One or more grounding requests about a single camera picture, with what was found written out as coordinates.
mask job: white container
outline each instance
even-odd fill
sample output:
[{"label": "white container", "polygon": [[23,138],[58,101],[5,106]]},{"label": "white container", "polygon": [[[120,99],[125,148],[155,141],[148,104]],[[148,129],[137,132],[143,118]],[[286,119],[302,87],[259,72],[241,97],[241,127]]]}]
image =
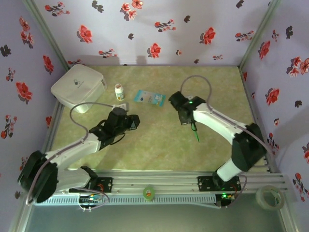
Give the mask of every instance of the white container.
[{"label": "white container", "polygon": [[115,85],[115,94],[116,94],[117,100],[119,101],[122,101],[125,98],[124,88],[122,84]]},{"label": "white container", "polygon": [[[79,103],[95,102],[106,90],[104,76],[82,64],[74,65],[51,88],[60,103],[70,109]],[[74,111],[85,113],[92,104],[78,106]]]}]

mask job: blue packet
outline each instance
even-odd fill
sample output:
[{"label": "blue packet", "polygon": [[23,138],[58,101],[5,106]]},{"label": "blue packet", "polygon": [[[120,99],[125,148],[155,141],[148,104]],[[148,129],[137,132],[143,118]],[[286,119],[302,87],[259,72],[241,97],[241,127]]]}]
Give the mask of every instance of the blue packet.
[{"label": "blue packet", "polygon": [[154,105],[163,106],[166,95],[159,93],[152,93],[144,90],[139,90],[134,98],[135,102],[147,102]]}]

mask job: clear tape roll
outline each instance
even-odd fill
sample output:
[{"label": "clear tape roll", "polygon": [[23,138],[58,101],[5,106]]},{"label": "clear tape roll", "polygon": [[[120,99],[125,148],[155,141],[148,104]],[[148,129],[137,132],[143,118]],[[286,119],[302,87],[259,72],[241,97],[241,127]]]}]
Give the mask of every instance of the clear tape roll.
[{"label": "clear tape roll", "polygon": [[[265,199],[265,193],[270,193],[275,200],[275,205],[270,205]],[[283,193],[272,185],[259,188],[255,195],[257,203],[266,210],[279,210],[284,206],[285,200]]]}]

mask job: pill bottle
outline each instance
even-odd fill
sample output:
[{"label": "pill bottle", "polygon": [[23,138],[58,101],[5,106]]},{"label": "pill bottle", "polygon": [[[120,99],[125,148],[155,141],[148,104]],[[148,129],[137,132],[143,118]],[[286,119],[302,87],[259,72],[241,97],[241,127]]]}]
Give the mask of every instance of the pill bottle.
[{"label": "pill bottle", "polygon": [[122,87],[121,84],[116,84],[115,85],[115,93],[116,93],[116,98],[119,101],[122,101],[125,98],[124,88]]}]

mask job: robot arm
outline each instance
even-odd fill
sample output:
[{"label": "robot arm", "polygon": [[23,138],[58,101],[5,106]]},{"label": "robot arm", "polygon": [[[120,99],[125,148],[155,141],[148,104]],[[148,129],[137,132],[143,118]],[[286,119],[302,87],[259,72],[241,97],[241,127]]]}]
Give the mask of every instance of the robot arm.
[{"label": "robot arm", "polygon": [[210,111],[205,100],[199,97],[194,97],[189,100],[179,91],[169,98],[169,102],[178,111],[182,124],[202,123],[222,135],[232,145],[231,158],[212,175],[215,185],[222,186],[239,173],[247,172],[266,154],[263,146],[253,137],[238,127],[231,125],[227,120],[223,120],[223,118],[227,118],[236,125],[246,128],[263,140],[260,129],[256,124],[252,123],[247,126],[228,118],[218,111]]},{"label": "robot arm", "polygon": [[38,169],[57,154],[44,166],[35,183],[31,196],[36,202],[44,202],[55,192],[64,189],[94,188],[98,176],[90,168],[81,167],[71,171],[66,170],[67,167],[83,156],[117,143],[120,141],[115,142],[117,136],[124,136],[126,131],[135,130],[139,123],[140,119],[137,115],[127,115],[124,109],[113,108],[106,120],[102,120],[89,131],[86,139],[80,139],[64,148],[46,154],[40,151],[33,152],[18,178],[19,185],[29,191]]}]

